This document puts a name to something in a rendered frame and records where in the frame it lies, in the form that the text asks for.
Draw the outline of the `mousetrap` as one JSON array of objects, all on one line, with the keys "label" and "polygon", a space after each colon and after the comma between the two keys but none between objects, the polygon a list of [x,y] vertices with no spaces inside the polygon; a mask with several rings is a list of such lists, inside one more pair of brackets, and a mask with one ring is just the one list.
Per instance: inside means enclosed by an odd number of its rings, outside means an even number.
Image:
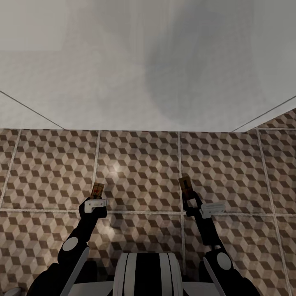
[{"label": "mousetrap", "polygon": [[183,178],[179,178],[178,181],[180,183],[182,193],[184,193],[186,200],[188,201],[191,199],[195,199],[190,177],[186,176]]},{"label": "mousetrap", "polygon": [[94,182],[90,199],[100,199],[102,197],[104,184]]}]

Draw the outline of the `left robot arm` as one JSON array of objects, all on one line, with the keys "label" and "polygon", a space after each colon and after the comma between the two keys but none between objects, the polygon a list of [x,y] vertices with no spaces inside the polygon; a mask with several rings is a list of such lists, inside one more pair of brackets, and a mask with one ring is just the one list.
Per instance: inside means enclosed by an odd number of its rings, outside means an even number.
[{"label": "left robot arm", "polygon": [[87,242],[98,218],[106,218],[108,199],[87,198],[79,206],[81,220],[52,263],[30,286],[26,296],[68,296],[90,252]]}]

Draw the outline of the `robot trunk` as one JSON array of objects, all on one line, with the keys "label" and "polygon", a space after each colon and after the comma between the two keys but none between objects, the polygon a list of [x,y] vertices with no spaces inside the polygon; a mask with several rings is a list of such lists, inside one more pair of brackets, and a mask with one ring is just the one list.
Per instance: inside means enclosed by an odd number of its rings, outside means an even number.
[{"label": "robot trunk", "polygon": [[122,253],[113,296],[183,296],[181,270],[174,253]]}]

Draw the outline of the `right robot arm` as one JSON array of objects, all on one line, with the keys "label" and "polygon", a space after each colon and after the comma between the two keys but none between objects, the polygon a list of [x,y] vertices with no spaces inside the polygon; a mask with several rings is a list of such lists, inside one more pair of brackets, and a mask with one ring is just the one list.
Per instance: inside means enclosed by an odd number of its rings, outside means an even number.
[{"label": "right robot arm", "polygon": [[[260,296],[253,283],[233,268],[211,219],[212,214],[223,213],[226,206],[222,202],[203,204],[197,193],[193,193],[198,207],[189,207],[182,193],[183,210],[187,211],[187,217],[195,217],[203,245],[211,245],[212,251],[206,252],[203,261],[220,296]],[[215,250],[216,245],[221,248]]]}]

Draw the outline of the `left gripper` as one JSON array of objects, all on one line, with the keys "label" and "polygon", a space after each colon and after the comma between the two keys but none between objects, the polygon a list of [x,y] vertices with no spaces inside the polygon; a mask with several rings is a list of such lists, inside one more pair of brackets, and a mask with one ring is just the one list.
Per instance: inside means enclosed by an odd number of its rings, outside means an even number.
[{"label": "left gripper", "polygon": [[81,217],[80,222],[90,222],[93,227],[95,227],[98,218],[106,218],[107,216],[107,209],[106,207],[96,207],[92,213],[85,213],[85,201],[90,200],[90,197],[84,200],[84,202],[79,206],[79,214]]}]

